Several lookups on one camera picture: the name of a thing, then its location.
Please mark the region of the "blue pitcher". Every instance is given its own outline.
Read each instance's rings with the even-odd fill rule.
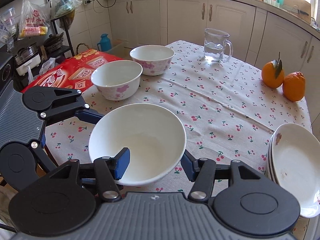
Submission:
[[[97,46],[98,46],[98,50],[100,51],[108,51],[109,49],[111,49],[111,42],[110,42],[110,39],[108,38],[108,34],[103,33],[101,35],[101,40],[97,44]]]

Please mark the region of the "gray ribbed panel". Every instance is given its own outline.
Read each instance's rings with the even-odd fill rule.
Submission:
[[[12,240],[248,240],[222,227],[207,206],[181,193],[128,193],[118,203],[104,203],[84,227],[58,237],[18,233]],[[293,240],[291,234],[274,240]]]
[[[9,140],[25,144],[39,140],[43,123],[37,112],[24,106],[22,93],[14,90],[11,81],[0,97],[0,148]]]

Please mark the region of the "glass mug handle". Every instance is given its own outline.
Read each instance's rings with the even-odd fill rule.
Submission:
[[[230,52],[229,52],[229,57],[227,58],[227,60],[223,60],[223,59],[220,60],[223,63],[228,62],[231,59],[232,54],[233,54],[233,47],[232,47],[231,41],[226,40],[225,43],[229,45]]]

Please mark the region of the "tablecloth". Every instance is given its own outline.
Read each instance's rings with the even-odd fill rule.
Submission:
[[[311,130],[306,101],[291,102],[282,88],[271,89],[261,80],[261,71],[238,59],[214,64],[204,59],[203,46],[177,41],[171,67],[160,76],[141,76],[138,91],[122,101],[106,100],[92,86],[83,93],[91,108],[102,114],[131,103],[152,103],[175,113],[185,126],[187,150],[220,164],[239,159],[266,174],[270,137],[276,128],[293,122]],[[70,118],[46,128],[46,143],[58,164],[76,158],[91,162],[88,141],[94,125]],[[192,187],[177,165],[162,180],[126,191],[185,192]],[[227,187],[217,180],[213,195]],[[294,234],[303,239],[308,220],[299,219]]]

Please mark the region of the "stack of plates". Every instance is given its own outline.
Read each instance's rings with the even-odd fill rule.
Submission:
[[[268,177],[293,194],[300,215],[320,214],[320,143],[304,127],[285,123],[270,138]]]

